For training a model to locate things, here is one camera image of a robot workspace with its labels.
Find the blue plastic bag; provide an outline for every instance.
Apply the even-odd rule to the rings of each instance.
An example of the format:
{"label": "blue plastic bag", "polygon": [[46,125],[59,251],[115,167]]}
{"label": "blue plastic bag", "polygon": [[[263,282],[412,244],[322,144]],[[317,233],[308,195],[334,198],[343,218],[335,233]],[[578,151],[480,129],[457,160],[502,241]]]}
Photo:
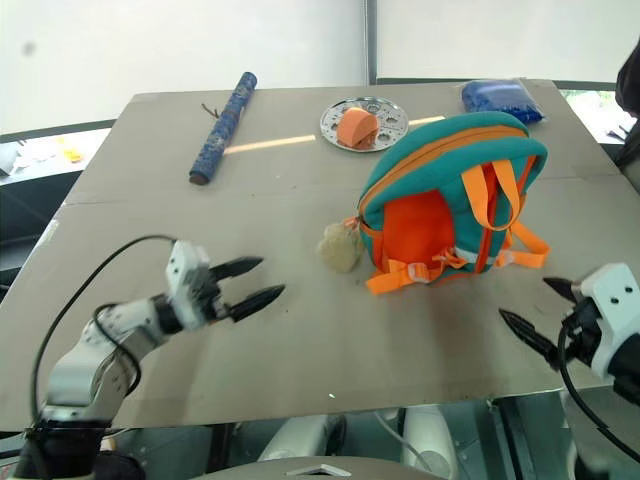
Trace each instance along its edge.
{"label": "blue plastic bag", "polygon": [[498,111],[510,113],[522,123],[544,118],[540,107],[518,80],[474,80],[462,89],[467,112]]}

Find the orange object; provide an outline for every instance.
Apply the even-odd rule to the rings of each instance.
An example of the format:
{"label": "orange object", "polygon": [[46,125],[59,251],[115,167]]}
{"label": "orange object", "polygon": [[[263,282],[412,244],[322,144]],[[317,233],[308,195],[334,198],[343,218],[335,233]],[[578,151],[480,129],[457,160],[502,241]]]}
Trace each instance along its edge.
{"label": "orange object", "polygon": [[357,150],[368,150],[378,135],[378,118],[361,108],[352,107],[338,125],[338,142]]}

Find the backpack handle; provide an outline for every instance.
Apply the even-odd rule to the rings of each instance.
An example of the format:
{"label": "backpack handle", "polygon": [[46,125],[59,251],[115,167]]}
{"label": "backpack handle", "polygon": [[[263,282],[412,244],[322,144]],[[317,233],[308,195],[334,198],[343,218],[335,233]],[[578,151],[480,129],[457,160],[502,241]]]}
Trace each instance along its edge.
{"label": "backpack handle", "polygon": [[487,216],[489,207],[489,192],[487,190],[487,180],[482,171],[482,165],[476,165],[462,172],[462,182],[464,189],[469,197],[471,211],[478,223],[489,230],[499,232],[509,228],[520,215],[520,192],[516,183],[513,167],[509,160],[496,160],[491,162],[493,170],[496,172],[496,178],[505,197],[511,205],[511,217],[504,225],[492,225]]}

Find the blue cylinder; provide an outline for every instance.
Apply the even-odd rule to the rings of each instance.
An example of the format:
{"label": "blue cylinder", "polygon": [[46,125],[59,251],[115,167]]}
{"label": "blue cylinder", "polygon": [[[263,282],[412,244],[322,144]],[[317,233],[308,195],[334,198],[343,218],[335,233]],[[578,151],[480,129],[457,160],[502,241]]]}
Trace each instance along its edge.
{"label": "blue cylinder", "polygon": [[189,181],[197,185],[205,185],[211,181],[218,168],[218,164],[227,148],[233,133],[238,126],[242,109],[249,103],[249,99],[256,88],[258,79],[251,72],[244,72],[238,85],[231,93],[231,97],[213,126],[213,130],[204,142],[198,158],[189,171]]}

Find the orange strap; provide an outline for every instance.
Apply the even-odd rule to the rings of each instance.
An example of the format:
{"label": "orange strap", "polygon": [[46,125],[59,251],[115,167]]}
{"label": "orange strap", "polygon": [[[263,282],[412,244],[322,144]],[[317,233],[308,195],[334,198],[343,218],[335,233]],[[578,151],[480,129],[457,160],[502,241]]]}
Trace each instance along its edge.
{"label": "orange strap", "polygon": [[424,263],[405,263],[398,260],[387,260],[387,272],[377,271],[367,280],[367,287],[374,294],[387,293],[412,283],[431,283],[437,279],[445,267],[461,268],[467,261],[456,257],[452,251],[445,250],[433,258],[440,260],[435,268],[429,268]]}
{"label": "orange strap", "polygon": [[[529,252],[510,250],[509,248],[512,244],[510,233],[518,237]],[[523,267],[542,268],[549,253],[551,253],[549,245],[520,222],[516,222],[511,226],[510,233],[507,232],[506,249],[501,250],[498,254],[495,263],[496,267],[504,267],[515,263]]]}
{"label": "orange strap", "polygon": [[518,215],[520,215],[520,193],[518,192],[515,174],[513,173],[513,167],[509,160],[496,160],[495,162],[491,162],[491,165],[496,172],[498,183],[502,187],[502,191],[511,205],[511,217],[504,225],[495,226],[489,222],[487,213],[489,207],[489,192],[487,191],[487,180],[484,177],[482,165],[476,165],[462,172],[461,176],[464,189],[469,197],[473,216],[476,217],[478,223],[489,230],[502,231],[513,225],[518,219]]}

